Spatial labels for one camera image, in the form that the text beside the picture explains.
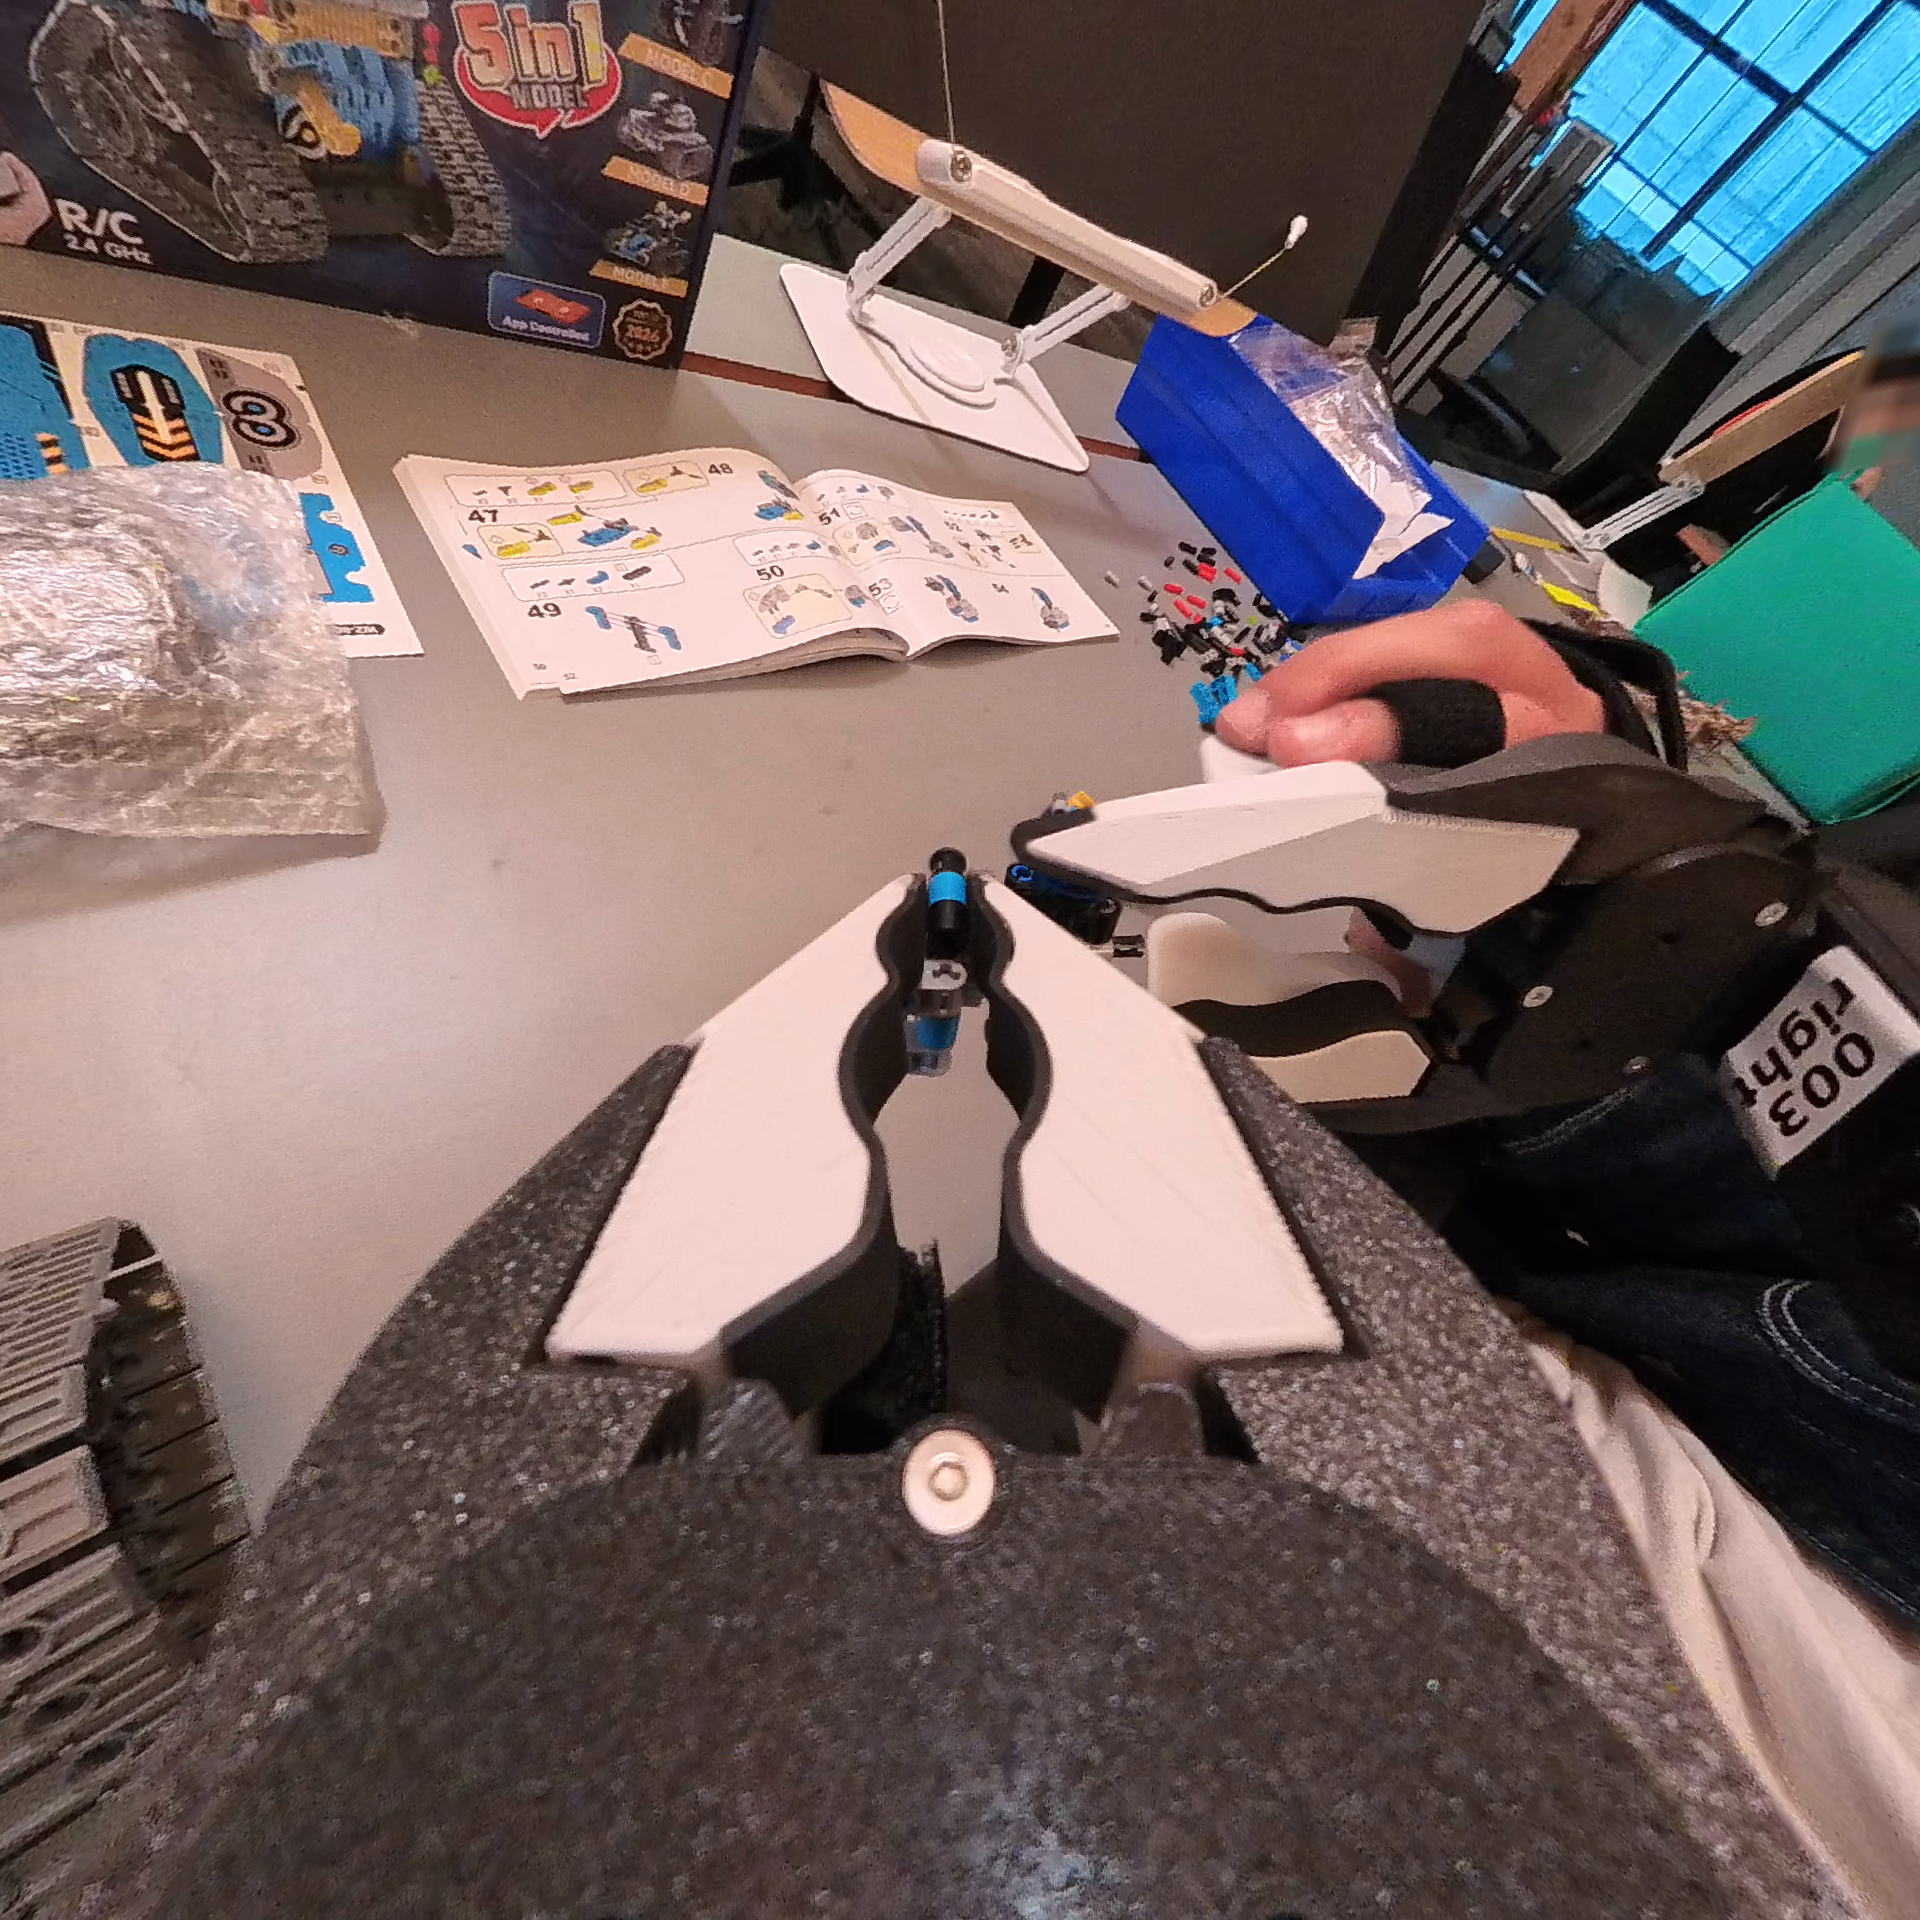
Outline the blue sticker sheet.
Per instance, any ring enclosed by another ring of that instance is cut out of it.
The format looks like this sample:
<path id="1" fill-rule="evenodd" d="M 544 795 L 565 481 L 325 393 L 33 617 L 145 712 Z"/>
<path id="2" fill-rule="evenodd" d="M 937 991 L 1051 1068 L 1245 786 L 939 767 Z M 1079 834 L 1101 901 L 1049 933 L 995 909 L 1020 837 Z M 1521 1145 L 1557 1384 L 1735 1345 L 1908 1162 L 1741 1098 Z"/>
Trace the blue sticker sheet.
<path id="1" fill-rule="evenodd" d="M 298 364 L 157 335 L 3 319 L 3 479 L 185 464 L 295 492 L 317 597 L 349 658 L 423 645 Z"/>

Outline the black partition panel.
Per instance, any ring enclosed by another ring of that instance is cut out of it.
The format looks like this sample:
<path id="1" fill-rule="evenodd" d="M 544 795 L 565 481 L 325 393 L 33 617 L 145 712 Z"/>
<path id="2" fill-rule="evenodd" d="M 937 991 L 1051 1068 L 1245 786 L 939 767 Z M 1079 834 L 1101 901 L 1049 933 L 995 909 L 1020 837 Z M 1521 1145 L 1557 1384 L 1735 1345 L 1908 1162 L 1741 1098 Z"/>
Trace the black partition panel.
<path id="1" fill-rule="evenodd" d="M 776 3 L 762 51 L 1330 344 L 1405 319 L 1515 98 L 1468 3 Z"/>

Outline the green plastic bin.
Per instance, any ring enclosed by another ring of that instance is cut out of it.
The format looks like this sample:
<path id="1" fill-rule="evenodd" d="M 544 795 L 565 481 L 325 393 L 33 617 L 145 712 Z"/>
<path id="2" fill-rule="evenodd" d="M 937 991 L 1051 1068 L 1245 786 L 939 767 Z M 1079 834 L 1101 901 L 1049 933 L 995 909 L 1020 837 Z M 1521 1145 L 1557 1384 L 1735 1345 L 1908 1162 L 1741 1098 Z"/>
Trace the green plastic bin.
<path id="1" fill-rule="evenodd" d="M 1842 475 L 1647 611 L 1689 695 L 1748 717 L 1751 762 L 1835 825 L 1917 780 L 1917 551 Z"/>

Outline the metal rod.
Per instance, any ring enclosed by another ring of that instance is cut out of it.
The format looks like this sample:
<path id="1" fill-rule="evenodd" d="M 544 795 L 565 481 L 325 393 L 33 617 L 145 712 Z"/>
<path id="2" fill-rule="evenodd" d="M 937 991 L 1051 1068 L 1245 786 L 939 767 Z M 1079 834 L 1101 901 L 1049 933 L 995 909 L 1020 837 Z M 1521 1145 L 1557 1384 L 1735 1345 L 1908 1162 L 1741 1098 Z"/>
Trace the metal rod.
<path id="1" fill-rule="evenodd" d="M 1235 298 L 1236 298 L 1244 289 L 1248 289 L 1248 285 L 1250 285 L 1250 284 L 1253 284 L 1259 275 L 1265 275 L 1265 273 L 1269 273 L 1271 267 L 1275 267 L 1275 266 L 1277 266 L 1277 264 L 1288 257 L 1288 252 L 1295 252 L 1295 250 L 1301 244 L 1301 241 L 1305 239 L 1307 228 L 1311 228 L 1311 215 L 1305 215 L 1305 212 L 1297 212 L 1297 215 L 1290 220 L 1288 231 L 1284 231 L 1284 239 L 1282 239 L 1282 242 L 1275 247 L 1275 252 L 1273 252 L 1273 255 L 1269 255 L 1266 259 L 1261 259 L 1261 261 L 1259 261 L 1253 271 L 1248 271 L 1248 275 L 1242 275 L 1235 284 L 1231 284 L 1231 285 L 1226 285 L 1226 289 L 1216 289 L 1216 300 L 1213 300 L 1213 306 L 1226 309 L 1226 306 L 1235 305 Z"/>

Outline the blue plastic bin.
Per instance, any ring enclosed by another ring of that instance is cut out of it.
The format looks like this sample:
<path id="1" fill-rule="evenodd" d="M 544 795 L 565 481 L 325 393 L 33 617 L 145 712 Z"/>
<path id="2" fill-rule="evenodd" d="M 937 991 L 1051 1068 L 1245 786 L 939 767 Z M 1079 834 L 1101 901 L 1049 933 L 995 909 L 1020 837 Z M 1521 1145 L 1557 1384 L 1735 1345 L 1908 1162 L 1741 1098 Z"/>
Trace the blue plastic bin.
<path id="1" fill-rule="evenodd" d="M 1355 624 L 1436 607 L 1490 529 L 1410 448 L 1413 543 L 1380 539 L 1387 512 L 1297 419 L 1245 357 L 1177 321 L 1154 321 L 1119 424 L 1244 575 L 1292 621 Z"/>

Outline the grey desk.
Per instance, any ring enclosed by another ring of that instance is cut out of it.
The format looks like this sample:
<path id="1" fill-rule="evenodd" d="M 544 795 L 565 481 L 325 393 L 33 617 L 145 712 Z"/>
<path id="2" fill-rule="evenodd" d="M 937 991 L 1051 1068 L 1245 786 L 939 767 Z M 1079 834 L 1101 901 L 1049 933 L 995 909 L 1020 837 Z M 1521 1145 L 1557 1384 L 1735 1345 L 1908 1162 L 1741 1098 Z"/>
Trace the grey desk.
<path id="1" fill-rule="evenodd" d="M 1059 792 L 1199 772 L 1138 578 L 1211 531 L 1120 452 L 1130 372 L 1097 353 L 1043 368 L 1092 443 L 1075 475 L 829 397 L 741 244 L 677 372 L 75 257 L 10 250 L 3 280 L 7 314 L 290 355 L 423 642 L 352 665 L 376 840 L 5 840 L 5 1244 L 146 1229 L 253 1522 L 403 1295 L 659 1044 L 932 849 L 995 873 Z M 1016 501 L 1120 641 L 520 699 L 395 461 L 697 447 Z"/>

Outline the dark blue toy kit box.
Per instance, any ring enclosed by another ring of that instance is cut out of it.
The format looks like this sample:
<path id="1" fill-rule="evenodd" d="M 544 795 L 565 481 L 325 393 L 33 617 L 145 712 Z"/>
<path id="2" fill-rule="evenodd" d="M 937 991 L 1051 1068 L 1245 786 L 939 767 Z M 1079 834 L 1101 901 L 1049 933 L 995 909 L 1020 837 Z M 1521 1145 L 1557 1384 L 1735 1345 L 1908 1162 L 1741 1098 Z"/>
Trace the dark blue toy kit box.
<path id="1" fill-rule="evenodd" d="M 768 5 L 5 3 L 24 244 L 675 368 Z"/>

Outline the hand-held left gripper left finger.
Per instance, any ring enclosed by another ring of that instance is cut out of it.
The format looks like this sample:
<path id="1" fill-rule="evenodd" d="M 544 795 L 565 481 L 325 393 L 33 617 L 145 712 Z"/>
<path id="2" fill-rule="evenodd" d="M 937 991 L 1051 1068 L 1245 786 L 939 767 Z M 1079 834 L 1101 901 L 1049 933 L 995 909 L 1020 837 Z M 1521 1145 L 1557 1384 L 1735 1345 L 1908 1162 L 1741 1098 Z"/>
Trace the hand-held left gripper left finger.
<path id="1" fill-rule="evenodd" d="M 691 1037 L 548 1361 L 762 1380 L 812 1413 L 877 1359 L 901 1245 L 876 1117 L 922 912 L 920 880 L 888 880 Z"/>

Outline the open instruction booklet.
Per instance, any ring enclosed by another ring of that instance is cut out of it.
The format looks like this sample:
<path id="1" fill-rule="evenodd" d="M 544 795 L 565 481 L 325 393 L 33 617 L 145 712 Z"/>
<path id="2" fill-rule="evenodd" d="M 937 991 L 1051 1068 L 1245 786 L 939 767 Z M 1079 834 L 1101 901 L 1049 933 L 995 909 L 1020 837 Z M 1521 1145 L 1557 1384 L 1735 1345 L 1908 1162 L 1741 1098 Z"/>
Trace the open instruction booklet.
<path id="1" fill-rule="evenodd" d="M 1119 637 L 1008 501 L 852 469 L 791 481 L 746 448 L 537 469 L 408 456 L 393 474 L 523 701 Z"/>

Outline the clear plastic packets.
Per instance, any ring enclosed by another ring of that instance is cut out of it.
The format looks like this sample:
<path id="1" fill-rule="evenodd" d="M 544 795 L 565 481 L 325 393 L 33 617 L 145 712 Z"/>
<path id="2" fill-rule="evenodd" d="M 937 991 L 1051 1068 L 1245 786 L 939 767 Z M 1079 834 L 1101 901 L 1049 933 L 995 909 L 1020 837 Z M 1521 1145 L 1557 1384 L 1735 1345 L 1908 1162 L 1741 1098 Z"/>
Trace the clear plastic packets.
<path id="1" fill-rule="evenodd" d="M 1353 569 L 1359 581 L 1452 524 L 1452 512 L 1433 507 L 1433 484 L 1413 469 L 1377 370 L 1377 330 L 1377 319 L 1347 321 L 1328 347 L 1273 321 L 1253 321 L 1231 336 L 1236 357 L 1380 512 Z"/>

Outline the black blue domed brick assembly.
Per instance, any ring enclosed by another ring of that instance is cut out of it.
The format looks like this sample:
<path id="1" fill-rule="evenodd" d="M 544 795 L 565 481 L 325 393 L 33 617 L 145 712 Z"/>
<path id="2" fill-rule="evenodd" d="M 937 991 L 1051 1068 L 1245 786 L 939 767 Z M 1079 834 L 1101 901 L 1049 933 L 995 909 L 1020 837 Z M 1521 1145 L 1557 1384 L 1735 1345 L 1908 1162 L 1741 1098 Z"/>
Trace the black blue domed brick assembly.
<path id="1" fill-rule="evenodd" d="M 1076 880 L 1049 877 L 1021 860 L 1007 869 L 1001 883 L 1075 940 L 1096 948 L 1114 947 L 1120 901 Z M 952 1068 L 965 1013 L 986 1001 L 987 940 L 975 909 L 968 857 L 955 849 L 937 849 L 927 875 L 920 983 L 903 996 L 907 1072 L 939 1077 Z"/>

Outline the pile of loose bricks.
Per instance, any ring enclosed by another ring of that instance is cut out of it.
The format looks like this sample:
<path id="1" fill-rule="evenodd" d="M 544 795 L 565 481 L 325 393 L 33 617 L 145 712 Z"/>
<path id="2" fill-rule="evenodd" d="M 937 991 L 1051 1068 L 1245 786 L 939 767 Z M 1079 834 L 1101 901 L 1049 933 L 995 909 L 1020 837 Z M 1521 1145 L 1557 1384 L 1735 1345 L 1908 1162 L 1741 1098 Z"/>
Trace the pile of loose bricks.
<path id="1" fill-rule="evenodd" d="M 1311 633 L 1216 545 L 1177 543 L 1157 572 L 1138 575 L 1136 612 L 1165 667 L 1189 675 L 1199 728 L 1216 721 L 1269 671 L 1301 655 Z"/>

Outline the person's right forearm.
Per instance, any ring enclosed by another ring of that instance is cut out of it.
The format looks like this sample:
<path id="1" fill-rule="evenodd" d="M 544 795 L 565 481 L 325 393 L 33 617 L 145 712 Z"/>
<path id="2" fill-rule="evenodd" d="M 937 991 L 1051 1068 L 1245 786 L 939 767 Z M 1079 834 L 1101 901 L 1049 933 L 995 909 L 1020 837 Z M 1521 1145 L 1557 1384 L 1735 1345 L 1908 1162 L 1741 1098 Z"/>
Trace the person's right forearm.
<path id="1" fill-rule="evenodd" d="M 1763 1162 L 1714 1060 L 1695 1052 L 1578 1108 L 1488 1135 L 1493 1179 L 1605 1258 L 1724 1274 L 1809 1274 L 1916 1324 L 1916 1095 L 1859 1143 L 1826 1141 L 1797 1173 Z"/>

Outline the person's right hand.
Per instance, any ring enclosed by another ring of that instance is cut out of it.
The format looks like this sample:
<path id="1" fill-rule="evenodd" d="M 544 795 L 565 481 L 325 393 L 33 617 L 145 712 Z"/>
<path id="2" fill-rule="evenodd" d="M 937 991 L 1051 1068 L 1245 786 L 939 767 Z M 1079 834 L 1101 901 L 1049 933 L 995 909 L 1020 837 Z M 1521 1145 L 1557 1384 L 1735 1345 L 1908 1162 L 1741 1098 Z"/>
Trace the person's right hand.
<path id="1" fill-rule="evenodd" d="M 1468 681 L 1501 712 L 1504 745 L 1538 736 L 1605 736 L 1609 716 L 1551 642 L 1504 608 L 1466 599 L 1332 632 L 1273 665 L 1213 728 L 1233 753 L 1282 769 L 1323 762 L 1408 762 L 1380 685 Z"/>

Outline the white garment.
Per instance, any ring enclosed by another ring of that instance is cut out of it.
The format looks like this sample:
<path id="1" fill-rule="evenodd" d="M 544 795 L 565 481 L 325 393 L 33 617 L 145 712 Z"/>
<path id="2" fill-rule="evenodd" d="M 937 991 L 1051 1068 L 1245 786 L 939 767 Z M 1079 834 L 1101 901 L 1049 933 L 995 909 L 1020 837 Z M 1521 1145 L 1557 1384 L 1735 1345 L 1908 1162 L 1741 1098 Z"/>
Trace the white garment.
<path id="1" fill-rule="evenodd" d="M 1509 1322 L 1611 1493 L 1744 1759 L 1860 1914 L 1917 1916 L 1917 1645 L 1789 1538 L 1623 1365 Z"/>

